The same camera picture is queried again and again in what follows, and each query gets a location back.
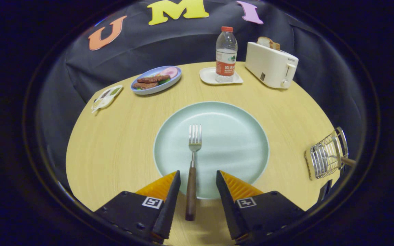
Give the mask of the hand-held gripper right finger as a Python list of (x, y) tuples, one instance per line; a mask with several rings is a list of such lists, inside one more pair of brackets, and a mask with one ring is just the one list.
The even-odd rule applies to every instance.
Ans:
[(235, 241), (268, 239), (305, 213), (280, 192), (264, 193), (222, 170), (217, 171), (216, 185)]

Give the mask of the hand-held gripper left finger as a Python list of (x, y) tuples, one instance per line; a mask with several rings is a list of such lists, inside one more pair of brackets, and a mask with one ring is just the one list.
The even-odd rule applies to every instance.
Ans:
[(120, 192), (94, 213), (126, 233), (162, 244), (170, 235), (180, 186), (177, 170), (136, 192)]

